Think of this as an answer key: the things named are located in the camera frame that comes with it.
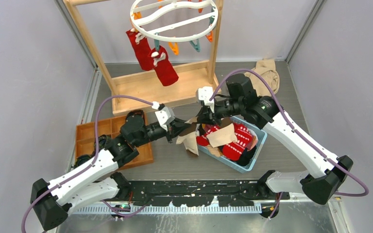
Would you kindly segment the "beige brown striped sock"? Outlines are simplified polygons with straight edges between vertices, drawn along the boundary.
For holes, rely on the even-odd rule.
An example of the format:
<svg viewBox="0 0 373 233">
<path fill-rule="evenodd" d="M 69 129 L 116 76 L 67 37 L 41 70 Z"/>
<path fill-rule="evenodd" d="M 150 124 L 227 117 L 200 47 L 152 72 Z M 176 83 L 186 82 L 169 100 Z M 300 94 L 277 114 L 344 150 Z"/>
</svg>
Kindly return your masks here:
<svg viewBox="0 0 373 233">
<path fill-rule="evenodd" d="M 184 129 L 176 139 L 176 145 L 183 145 L 185 150 L 195 156 L 199 156 L 198 144 L 196 137 L 199 136 L 197 117 L 187 121 L 188 127 Z"/>
</svg>

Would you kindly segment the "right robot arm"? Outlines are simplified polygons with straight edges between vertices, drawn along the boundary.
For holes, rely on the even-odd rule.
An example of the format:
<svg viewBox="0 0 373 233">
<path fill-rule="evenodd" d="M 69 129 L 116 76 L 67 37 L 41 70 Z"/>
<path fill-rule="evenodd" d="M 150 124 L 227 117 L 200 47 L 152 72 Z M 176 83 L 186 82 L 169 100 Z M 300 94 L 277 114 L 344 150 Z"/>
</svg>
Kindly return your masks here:
<svg viewBox="0 0 373 233">
<path fill-rule="evenodd" d="M 267 171 L 257 182 L 260 197 L 271 199 L 276 193 L 305 194 L 324 205 L 336 194 L 353 166 L 352 159 L 323 148 L 290 118 L 275 96 L 260 96 L 249 77 L 234 74 L 226 80 L 228 96 L 215 100 L 210 86 L 197 90 L 201 109 L 198 123 L 220 123 L 221 119 L 242 116 L 245 121 L 277 139 L 305 166 L 304 172 Z"/>
</svg>

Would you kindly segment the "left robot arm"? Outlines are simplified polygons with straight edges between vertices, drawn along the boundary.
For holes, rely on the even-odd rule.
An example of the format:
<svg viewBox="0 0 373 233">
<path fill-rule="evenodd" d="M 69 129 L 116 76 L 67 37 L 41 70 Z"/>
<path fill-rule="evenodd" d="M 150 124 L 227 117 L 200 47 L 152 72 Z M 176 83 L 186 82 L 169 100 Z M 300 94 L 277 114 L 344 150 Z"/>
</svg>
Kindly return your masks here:
<svg viewBox="0 0 373 233">
<path fill-rule="evenodd" d="M 97 182 L 138 156 L 138 148 L 160 138 L 169 142 L 191 126 L 165 107 L 157 113 L 157 122 L 146 124 L 143 111 L 130 112 L 119 134 L 104 148 L 95 143 L 94 156 L 74 170 L 50 181 L 39 179 L 32 185 L 31 206 L 43 230 L 61 225 L 73 212 L 99 200 L 129 197 L 130 189 L 120 182 L 118 174 Z"/>
</svg>

